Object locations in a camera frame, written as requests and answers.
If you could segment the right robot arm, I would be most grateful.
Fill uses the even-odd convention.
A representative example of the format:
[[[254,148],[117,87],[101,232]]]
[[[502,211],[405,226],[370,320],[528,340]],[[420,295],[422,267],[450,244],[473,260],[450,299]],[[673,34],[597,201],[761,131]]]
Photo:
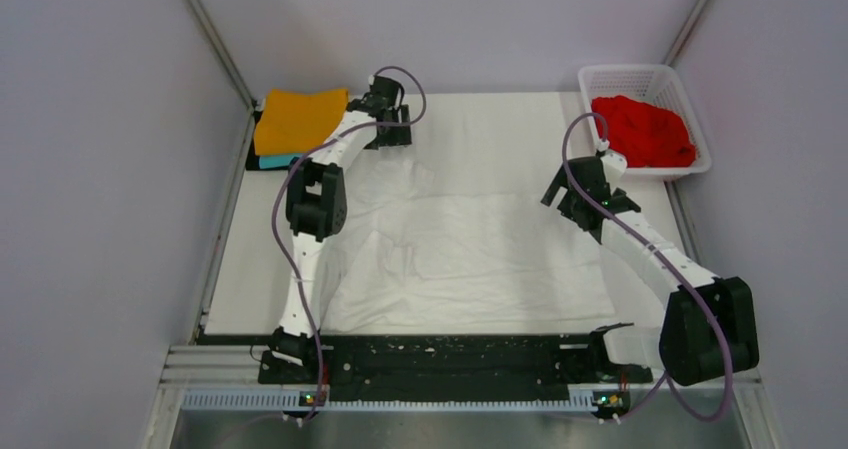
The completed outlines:
[[[619,323],[593,332],[589,373],[612,381],[627,365],[665,371],[691,386],[760,362],[754,301],[740,277],[703,268],[655,230],[617,187],[626,161],[612,151],[564,162],[541,200],[616,255],[664,309],[658,327]]]

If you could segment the white t-shirt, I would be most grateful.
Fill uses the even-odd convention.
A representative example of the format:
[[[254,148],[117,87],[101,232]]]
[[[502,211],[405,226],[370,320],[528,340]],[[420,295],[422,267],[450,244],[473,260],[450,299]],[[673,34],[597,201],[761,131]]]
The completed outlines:
[[[542,332],[610,317],[599,247],[541,204],[545,186],[535,167],[358,164],[325,328]]]

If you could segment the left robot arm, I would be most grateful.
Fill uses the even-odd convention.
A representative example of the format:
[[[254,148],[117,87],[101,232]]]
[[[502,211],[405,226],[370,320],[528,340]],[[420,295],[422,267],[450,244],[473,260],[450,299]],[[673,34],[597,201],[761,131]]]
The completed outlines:
[[[320,327],[324,301],[338,285],[329,275],[329,245],[348,215],[345,176],[364,151],[413,142],[404,85],[383,67],[359,97],[338,97],[332,131],[290,165],[271,210],[271,231],[291,268],[290,294],[268,344],[271,357],[297,382],[308,382],[323,362]]]

